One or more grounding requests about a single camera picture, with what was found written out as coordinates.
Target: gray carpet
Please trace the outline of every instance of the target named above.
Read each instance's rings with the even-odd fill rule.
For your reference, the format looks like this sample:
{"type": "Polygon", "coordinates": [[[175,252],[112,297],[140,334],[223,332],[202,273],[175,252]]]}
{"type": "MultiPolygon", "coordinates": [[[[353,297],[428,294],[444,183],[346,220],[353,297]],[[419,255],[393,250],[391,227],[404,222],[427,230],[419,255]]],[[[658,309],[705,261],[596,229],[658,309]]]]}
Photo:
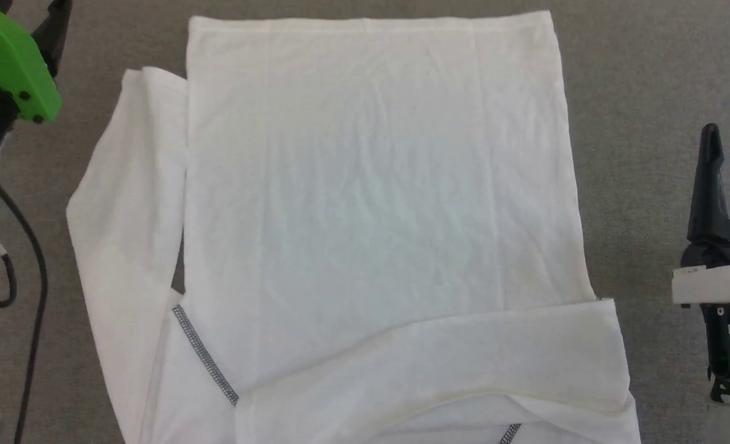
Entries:
{"type": "MultiPolygon", "coordinates": [[[[49,0],[17,0],[28,28],[49,0]]],[[[570,106],[590,278],[616,298],[644,442],[700,442],[705,334],[698,310],[670,303],[686,245],[699,131],[721,125],[730,204],[730,2],[495,0],[105,0],[79,2],[67,41],[57,123],[22,124],[0,180],[44,242],[51,276],[26,442],[121,442],[64,219],[72,190],[116,103],[125,68],[184,74],[187,19],[486,17],[551,9],[570,106]]],[[[0,239],[21,300],[0,311],[0,403],[10,441],[36,307],[27,240],[0,204],[0,239]]],[[[5,289],[0,269],[0,288],[5,289]]]]}

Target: white shirt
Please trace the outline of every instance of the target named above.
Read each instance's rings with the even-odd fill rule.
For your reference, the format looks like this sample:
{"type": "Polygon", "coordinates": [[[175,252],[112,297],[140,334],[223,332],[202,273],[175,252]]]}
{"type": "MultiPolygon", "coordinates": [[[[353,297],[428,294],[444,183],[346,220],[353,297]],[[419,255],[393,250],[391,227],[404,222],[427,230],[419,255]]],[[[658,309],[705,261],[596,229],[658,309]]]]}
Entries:
{"type": "Polygon", "coordinates": [[[639,441],[548,12],[196,17],[187,75],[67,210],[127,442],[639,441]]]}

